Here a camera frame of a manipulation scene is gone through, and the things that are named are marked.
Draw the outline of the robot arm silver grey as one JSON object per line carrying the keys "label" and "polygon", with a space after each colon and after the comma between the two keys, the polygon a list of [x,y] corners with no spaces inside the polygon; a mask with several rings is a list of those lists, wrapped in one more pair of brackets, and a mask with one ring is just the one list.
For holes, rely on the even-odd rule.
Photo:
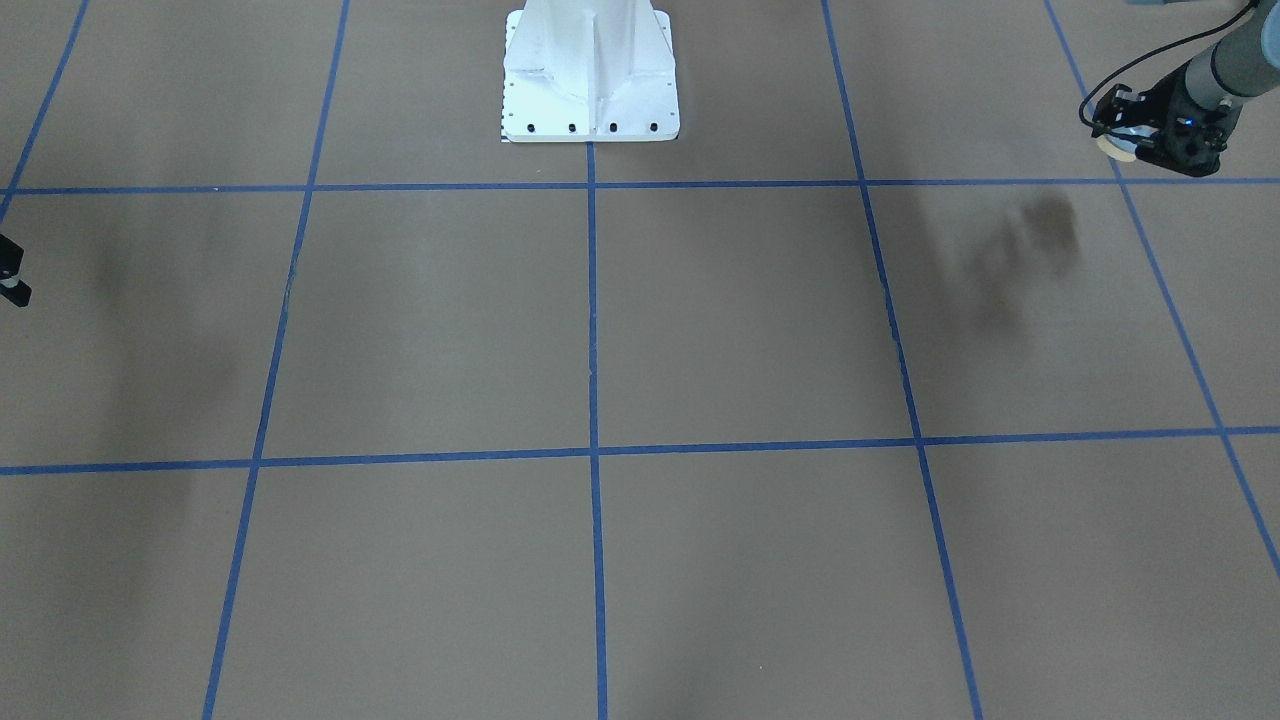
{"label": "robot arm silver grey", "polygon": [[[1148,90],[1116,77],[1181,45],[1220,35]],[[1228,22],[1149,51],[1101,81],[1076,113],[1098,147],[1117,161],[1143,161],[1201,178],[1220,156],[1243,106],[1279,82],[1277,3],[1248,1]]]}

